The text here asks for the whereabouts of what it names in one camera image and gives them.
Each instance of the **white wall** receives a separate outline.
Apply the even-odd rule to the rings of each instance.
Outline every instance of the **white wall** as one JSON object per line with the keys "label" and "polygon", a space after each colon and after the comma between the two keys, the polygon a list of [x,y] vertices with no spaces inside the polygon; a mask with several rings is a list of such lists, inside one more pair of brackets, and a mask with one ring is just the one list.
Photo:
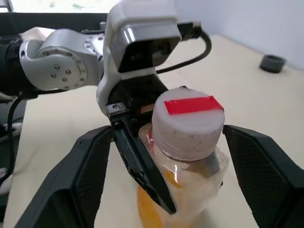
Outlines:
{"label": "white wall", "polygon": [[304,69],[304,0],[175,0],[175,4],[181,21],[201,20],[212,35],[285,57]]}

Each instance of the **black cylindrical object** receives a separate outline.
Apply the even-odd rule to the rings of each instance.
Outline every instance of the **black cylindrical object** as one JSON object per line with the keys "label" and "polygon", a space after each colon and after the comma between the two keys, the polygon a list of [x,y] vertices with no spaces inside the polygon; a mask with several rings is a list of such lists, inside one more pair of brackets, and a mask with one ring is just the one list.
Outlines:
{"label": "black cylindrical object", "polygon": [[0,92],[6,95],[37,90],[23,72],[19,58],[20,45],[12,43],[0,46]]}
{"label": "black cylindrical object", "polygon": [[286,60],[279,56],[264,55],[260,68],[270,73],[280,73]]}

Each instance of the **window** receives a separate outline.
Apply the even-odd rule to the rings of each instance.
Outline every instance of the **window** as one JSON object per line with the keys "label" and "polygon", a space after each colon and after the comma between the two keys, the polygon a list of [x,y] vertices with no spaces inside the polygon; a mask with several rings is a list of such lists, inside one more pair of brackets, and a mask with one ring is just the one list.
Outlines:
{"label": "window", "polygon": [[15,12],[108,13],[120,0],[11,0]]}

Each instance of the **black rubber part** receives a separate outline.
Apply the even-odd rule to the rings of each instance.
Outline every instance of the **black rubber part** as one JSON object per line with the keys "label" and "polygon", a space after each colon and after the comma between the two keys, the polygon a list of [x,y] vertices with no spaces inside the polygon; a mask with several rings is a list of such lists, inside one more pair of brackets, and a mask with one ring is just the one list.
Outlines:
{"label": "black rubber part", "polygon": [[282,57],[274,55],[264,55],[260,64],[260,68],[264,71],[277,74],[281,72],[285,62],[286,59]]}
{"label": "black rubber part", "polygon": [[267,135],[225,125],[238,184],[260,228],[304,227],[304,170]]}

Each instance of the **white bottle cap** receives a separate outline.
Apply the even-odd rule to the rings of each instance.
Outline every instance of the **white bottle cap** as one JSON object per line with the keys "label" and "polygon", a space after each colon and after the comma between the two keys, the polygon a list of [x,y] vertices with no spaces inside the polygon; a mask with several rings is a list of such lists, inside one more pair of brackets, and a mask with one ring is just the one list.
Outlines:
{"label": "white bottle cap", "polygon": [[165,101],[207,97],[199,91],[176,88],[157,99],[152,116],[155,144],[169,157],[196,161],[214,152],[224,126],[222,109],[169,115]]}

